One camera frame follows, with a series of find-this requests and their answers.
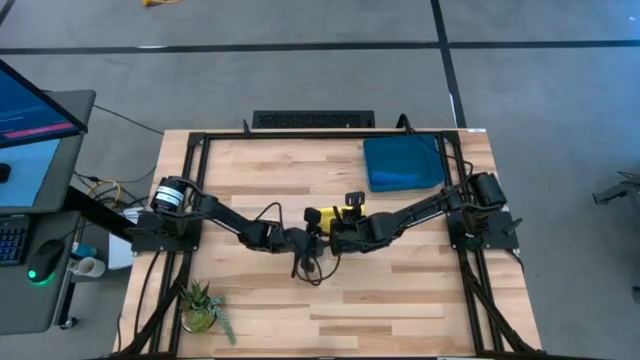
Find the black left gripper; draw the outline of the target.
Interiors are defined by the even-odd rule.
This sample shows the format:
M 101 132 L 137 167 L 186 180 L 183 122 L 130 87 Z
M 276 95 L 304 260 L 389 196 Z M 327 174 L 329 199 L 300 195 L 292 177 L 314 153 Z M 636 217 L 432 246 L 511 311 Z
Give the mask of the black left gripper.
M 319 209 L 308 207 L 304 211 L 304 229 L 291 227 L 284 229 L 280 226 L 276 232 L 274 251 L 276 254 L 293 253 L 292 274 L 321 274 L 319 258 L 328 246 L 321 239 L 322 213 Z

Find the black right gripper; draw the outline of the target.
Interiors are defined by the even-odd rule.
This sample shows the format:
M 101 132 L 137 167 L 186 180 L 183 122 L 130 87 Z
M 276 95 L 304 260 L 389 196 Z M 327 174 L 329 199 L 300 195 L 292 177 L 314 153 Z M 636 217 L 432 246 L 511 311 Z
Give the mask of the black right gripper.
M 345 253 L 368 253 L 373 243 L 362 230 L 366 216 L 362 206 L 365 193 L 351 192 L 345 195 L 344 208 L 332 207 L 333 218 L 330 220 L 329 247 L 333 255 Z

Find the yellow microfiber towel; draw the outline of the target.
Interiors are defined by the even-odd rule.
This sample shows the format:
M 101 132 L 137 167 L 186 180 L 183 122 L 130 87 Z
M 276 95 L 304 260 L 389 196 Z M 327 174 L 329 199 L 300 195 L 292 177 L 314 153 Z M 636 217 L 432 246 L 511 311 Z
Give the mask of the yellow microfiber towel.
M 332 207 L 325 207 L 319 209 L 321 214 L 320 228 L 323 235 L 330 233 L 331 220 L 335 218 L 335 213 Z M 356 209 L 353 206 L 340 206 L 338 207 L 339 214 L 342 218 L 347 215 L 355 215 Z

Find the teal plastic basket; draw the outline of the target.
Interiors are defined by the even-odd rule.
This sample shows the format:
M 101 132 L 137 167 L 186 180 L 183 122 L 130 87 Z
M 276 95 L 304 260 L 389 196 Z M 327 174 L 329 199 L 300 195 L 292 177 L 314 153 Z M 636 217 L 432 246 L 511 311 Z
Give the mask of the teal plastic basket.
M 445 179 L 442 161 L 433 135 L 404 135 L 395 137 L 367 138 L 363 141 L 363 159 L 369 189 L 372 192 L 430 189 Z M 415 173 L 421 184 L 412 188 L 371 188 L 370 173 L 385 171 Z

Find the small potted succulent plant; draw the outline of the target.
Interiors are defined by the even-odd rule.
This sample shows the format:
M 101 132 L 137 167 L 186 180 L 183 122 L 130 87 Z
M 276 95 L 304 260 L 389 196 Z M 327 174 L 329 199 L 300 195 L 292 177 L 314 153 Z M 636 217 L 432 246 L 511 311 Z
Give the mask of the small potted succulent plant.
M 194 280 L 180 290 L 181 326 L 192 334 L 203 334 L 218 324 L 231 345 L 237 343 L 236 335 L 226 310 L 224 296 L 211 297 L 209 283 L 202 285 Z

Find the black keyboard at table edge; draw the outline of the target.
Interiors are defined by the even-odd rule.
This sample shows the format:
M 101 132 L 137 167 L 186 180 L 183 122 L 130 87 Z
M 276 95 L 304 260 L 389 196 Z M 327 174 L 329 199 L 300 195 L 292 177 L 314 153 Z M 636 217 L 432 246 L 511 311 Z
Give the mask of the black keyboard at table edge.
M 373 111 L 261 110 L 253 113 L 256 129 L 374 128 Z

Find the white box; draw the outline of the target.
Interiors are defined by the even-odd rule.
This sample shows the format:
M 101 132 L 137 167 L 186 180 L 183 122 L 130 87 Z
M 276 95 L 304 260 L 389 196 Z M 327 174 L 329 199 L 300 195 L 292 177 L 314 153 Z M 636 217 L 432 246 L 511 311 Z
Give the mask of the white box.
M 142 210 L 142 207 L 129 208 L 123 211 L 123 215 L 136 224 Z M 110 233 L 108 250 L 107 267 L 109 270 L 119 270 L 133 265 L 134 256 L 130 242 Z

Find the black desk base bar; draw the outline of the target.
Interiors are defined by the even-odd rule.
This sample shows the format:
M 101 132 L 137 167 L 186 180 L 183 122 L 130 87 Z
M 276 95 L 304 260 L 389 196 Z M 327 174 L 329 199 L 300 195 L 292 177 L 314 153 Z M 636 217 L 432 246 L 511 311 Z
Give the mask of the black desk base bar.
M 97 200 L 90 198 L 73 186 L 68 187 L 63 209 L 67 211 L 78 211 L 87 220 L 108 230 L 121 239 L 128 242 L 132 240 L 131 236 L 127 233 L 127 229 L 135 226 L 133 222 L 119 215 L 114 210 L 100 204 Z

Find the white mug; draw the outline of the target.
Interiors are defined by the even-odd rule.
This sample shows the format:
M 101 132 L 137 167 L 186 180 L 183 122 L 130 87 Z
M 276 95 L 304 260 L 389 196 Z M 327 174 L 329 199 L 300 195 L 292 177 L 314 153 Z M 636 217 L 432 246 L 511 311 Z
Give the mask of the white mug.
M 67 269 L 76 276 L 99 278 L 106 272 L 106 264 L 94 257 L 73 260 Z

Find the grey computer desk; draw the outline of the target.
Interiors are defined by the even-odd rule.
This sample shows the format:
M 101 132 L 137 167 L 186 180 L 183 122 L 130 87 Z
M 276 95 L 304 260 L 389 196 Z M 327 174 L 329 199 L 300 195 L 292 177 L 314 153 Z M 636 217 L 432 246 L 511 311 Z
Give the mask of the grey computer desk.
M 0 220 L 30 221 L 26 257 L 49 240 L 59 239 L 65 245 L 53 273 L 38 283 L 27 278 L 28 260 L 0 266 L 0 336 L 39 333 L 52 326 L 66 330 L 77 324 L 69 315 L 73 292 L 67 289 L 67 266 L 82 217 L 65 200 L 73 190 L 71 179 L 82 141 L 81 135 L 60 141 L 32 207 L 0 207 Z

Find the black computer mouse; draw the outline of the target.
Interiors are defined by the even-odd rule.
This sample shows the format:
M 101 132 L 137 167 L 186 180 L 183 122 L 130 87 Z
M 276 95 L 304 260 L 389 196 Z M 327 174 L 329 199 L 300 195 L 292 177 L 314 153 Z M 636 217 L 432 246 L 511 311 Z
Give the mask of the black computer mouse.
M 44 286 L 53 280 L 64 248 L 62 240 L 51 239 L 34 252 L 27 266 L 27 279 L 32 285 Z

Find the black floor stand base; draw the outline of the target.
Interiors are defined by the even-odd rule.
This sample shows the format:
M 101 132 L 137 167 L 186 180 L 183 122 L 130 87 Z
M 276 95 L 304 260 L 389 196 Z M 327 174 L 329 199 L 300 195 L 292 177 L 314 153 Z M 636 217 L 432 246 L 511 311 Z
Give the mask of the black floor stand base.
M 597 205 L 607 205 L 616 198 L 627 197 L 630 203 L 640 210 L 640 174 L 618 171 L 623 179 L 616 185 L 593 193 L 592 197 Z

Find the backlit black keyboard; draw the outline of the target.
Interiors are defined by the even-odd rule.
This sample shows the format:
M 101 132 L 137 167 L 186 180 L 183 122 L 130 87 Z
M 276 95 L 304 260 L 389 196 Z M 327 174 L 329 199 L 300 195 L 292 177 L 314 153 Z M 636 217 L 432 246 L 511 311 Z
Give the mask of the backlit black keyboard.
M 24 262 L 30 244 L 29 216 L 0 217 L 0 266 L 15 266 Z

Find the computer monitor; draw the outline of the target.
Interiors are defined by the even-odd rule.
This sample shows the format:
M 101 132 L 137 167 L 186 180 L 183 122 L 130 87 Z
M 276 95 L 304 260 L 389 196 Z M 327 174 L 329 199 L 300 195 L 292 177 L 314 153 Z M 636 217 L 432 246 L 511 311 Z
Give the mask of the computer monitor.
M 87 132 L 86 124 L 0 60 L 0 148 Z

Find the black metal table frame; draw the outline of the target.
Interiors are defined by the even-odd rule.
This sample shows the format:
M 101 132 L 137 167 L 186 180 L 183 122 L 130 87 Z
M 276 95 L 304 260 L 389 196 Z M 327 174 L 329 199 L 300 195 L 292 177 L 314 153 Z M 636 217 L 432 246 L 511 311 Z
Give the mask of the black metal table frame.
M 430 189 L 372 192 L 363 159 L 367 138 L 433 135 L 444 181 Z M 304 211 L 346 206 L 365 193 L 363 214 L 395 212 L 467 176 L 497 177 L 482 131 L 413 129 L 177 130 L 166 133 L 149 198 L 164 177 L 197 183 L 253 219 L 304 229 Z M 522 268 L 507 250 L 451 245 L 441 215 L 390 246 L 334 256 L 329 234 L 321 274 L 294 276 L 293 253 L 253 251 L 207 220 L 190 252 L 135 252 L 122 310 L 119 352 L 100 360 L 379 360 L 466 355 L 491 360 L 544 357 Z M 224 296 L 236 335 L 214 324 L 181 326 L 180 290 L 194 280 Z

